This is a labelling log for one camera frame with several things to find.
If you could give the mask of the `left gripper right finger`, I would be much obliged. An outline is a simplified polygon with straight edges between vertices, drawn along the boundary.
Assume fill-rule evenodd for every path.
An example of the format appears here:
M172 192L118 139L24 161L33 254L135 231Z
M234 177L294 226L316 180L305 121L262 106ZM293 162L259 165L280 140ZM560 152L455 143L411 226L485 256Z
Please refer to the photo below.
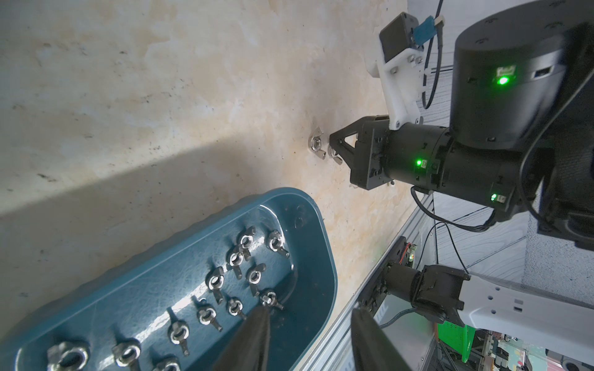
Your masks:
M365 309L352 311L351 344L356 371L411 370L391 340Z

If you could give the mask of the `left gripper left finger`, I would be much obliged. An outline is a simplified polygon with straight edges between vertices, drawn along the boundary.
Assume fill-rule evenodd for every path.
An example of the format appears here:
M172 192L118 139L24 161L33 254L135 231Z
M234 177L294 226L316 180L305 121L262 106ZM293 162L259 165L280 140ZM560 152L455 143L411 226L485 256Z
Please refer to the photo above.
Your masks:
M269 307L254 308L214 363L212 370L266 370L269 364Z

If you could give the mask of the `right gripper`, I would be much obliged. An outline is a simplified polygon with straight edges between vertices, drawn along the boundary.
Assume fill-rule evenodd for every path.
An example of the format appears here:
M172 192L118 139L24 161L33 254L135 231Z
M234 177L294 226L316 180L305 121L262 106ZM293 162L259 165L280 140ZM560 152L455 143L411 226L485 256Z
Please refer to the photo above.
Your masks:
M446 127L405 124L366 117L329 136L329 144L351 170L351 183L373 190L391 181L422 190L451 190L446 157L453 138Z

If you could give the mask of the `teal plastic storage box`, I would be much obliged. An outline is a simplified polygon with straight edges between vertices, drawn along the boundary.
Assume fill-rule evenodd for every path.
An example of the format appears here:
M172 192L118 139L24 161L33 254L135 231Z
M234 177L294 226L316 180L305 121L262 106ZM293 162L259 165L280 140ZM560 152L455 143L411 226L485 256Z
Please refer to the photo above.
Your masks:
M256 229L252 258L238 280L227 253L249 227ZM273 230L289 259L268 249ZM261 263L267 268L254 297L246 274ZM216 267L225 277L220 305L205 283ZM323 217L301 190L242 199L42 307L2 341L1 368L152 370L174 358L181 369L208 370L242 323L227 312L229 298L248 315L266 289L284 306L271 310L269 369L290 370L328 323L337 296Z

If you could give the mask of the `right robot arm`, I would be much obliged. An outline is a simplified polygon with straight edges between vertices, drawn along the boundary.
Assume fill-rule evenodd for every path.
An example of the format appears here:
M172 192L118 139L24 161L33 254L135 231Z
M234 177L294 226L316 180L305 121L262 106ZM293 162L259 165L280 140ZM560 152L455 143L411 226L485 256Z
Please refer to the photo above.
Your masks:
M388 113L335 131L351 183L407 183L491 208L484 233L518 213L538 232L593 248L593 4L534 1L474 23L456 39L450 123L424 125L425 69L443 48L440 15L398 15L374 34L368 73Z

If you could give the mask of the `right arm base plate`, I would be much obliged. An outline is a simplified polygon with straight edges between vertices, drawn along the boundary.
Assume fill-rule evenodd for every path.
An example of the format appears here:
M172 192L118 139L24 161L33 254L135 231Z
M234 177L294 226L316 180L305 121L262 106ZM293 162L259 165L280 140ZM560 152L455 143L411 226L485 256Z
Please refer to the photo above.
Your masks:
M357 297L357 304L367 309L371 315L376 315L388 295L388 274L397 265L412 267L415 250L416 245L408 242L406 237L398 237L364 284Z

